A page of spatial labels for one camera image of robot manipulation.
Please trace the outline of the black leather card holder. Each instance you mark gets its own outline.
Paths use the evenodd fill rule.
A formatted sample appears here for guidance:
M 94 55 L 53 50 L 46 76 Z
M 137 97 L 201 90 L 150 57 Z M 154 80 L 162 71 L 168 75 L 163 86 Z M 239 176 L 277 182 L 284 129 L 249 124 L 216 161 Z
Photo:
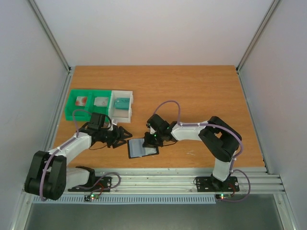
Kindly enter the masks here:
M 143 147 L 143 138 L 133 138 L 128 140 L 128 157 L 129 159 L 141 158 L 145 156 L 153 156 L 159 154 L 158 148 L 146 148 Z

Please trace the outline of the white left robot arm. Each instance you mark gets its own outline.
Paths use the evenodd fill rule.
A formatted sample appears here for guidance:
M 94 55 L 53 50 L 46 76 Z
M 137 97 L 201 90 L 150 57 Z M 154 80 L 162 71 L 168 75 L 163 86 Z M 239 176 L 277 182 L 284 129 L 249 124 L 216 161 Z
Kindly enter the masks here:
M 94 169 L 85 166 L 68 169 L 68 164 L 97 142 L 115 149 L 126 144 L 132 134 L 105 114 L 91 113 L 90 116 L 90 120 L 76 127 L 75 134 L 63 144 L 34 154 L 24 183 L 25 192 L 46 201 L 58 200 L 69 189 L 96 191 L 100 179 L 96 178 Z

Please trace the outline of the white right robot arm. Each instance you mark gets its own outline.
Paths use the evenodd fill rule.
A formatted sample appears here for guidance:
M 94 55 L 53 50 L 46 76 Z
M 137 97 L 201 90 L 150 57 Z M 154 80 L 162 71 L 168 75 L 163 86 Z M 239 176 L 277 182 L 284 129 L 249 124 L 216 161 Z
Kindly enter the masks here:
M 217 116 L 200 123 L 168 123 L 159 115 L 152 115 L 147 121 L 149 131 L 144 134 L 144 148 L 163 147 L 165 142 L 183 140 L 201 141 L 215 157 L 210 176 L 216 191 L 228 186 L 234 161 L 243 151 L 242 137 Z

